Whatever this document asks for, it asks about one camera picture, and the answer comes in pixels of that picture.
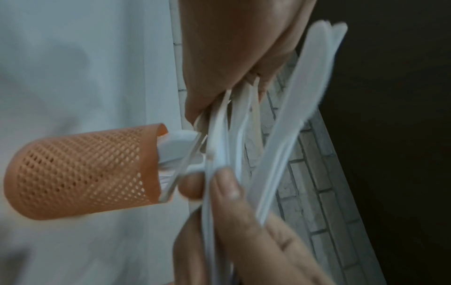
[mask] hand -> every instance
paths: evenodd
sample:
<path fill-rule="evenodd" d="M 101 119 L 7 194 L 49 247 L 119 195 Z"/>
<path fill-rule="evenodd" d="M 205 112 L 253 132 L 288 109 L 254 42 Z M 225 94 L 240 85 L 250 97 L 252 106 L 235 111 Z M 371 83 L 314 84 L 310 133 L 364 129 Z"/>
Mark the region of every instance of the hand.
<path fill-rule="evenodd" d="M 185 114 L 198 115 L 240 80 L 262 98 L 294 51 L 316 0 L 179 0 Z"/>
<path fill-rule="evenodd" d="M 186 184 L 182 194 L 198 198 Z M 331 285 L 301 239 L 278 217 L 269 215 L 265 227 L 243 197 L 233 172 L 224 168 L 211 181 L 211 206 L 216 233 L 244 285 Z M 207 285 L 200 211 L 194 212 L 173 247 L 175 284 Z"/>

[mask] orange perforated holder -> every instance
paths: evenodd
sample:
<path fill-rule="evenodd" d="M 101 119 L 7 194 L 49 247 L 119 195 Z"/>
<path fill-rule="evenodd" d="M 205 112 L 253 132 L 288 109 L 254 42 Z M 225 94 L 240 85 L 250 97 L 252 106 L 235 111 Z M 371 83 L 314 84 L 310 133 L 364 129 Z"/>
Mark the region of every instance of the orange perforated holder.
<path fill-rule="evenodd" d="M 5 196 L 20 214 L 48 220 L 158 203 L 163 124 L 39 139 L 8 165 Z"/>

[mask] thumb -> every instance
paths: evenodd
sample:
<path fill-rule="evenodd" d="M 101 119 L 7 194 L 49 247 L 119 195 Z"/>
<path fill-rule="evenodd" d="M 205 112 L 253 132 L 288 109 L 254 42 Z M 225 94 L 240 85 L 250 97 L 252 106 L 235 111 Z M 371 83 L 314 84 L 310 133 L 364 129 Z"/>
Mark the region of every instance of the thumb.
<path fill-rule="evenodd" d="M 219 240 L 244 284 L 298 284 L 304 279 L 256 220 L 231 169 L 216 173 L 210 195 Z"/>

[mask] fingernail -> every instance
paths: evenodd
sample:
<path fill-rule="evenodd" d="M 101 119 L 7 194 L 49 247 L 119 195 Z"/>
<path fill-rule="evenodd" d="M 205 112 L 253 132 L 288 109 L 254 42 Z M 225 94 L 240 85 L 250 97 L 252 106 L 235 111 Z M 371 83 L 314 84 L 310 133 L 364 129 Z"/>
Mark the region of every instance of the fingernail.
<path fill-rule="evenodd" d="M 214 176 L 218 185 L 219 192 L 228 200 L 235 200 L 241 196 L 240 186 L 236 181 L 235 174 L 230 168 L 222 168 L 218 170 Z"/>

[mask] orange mesh cup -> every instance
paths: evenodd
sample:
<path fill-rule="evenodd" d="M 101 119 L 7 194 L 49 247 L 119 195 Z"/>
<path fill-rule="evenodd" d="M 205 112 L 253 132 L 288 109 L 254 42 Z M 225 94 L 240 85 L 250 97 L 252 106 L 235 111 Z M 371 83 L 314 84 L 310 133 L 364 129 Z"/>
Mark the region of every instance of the orange mesh cup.
<path fill-rule="evenodd" d="M 48 220 L 158 203 L 163 124 L 39 139 L 8 165 L 5 196 L 20 214 Z"/>

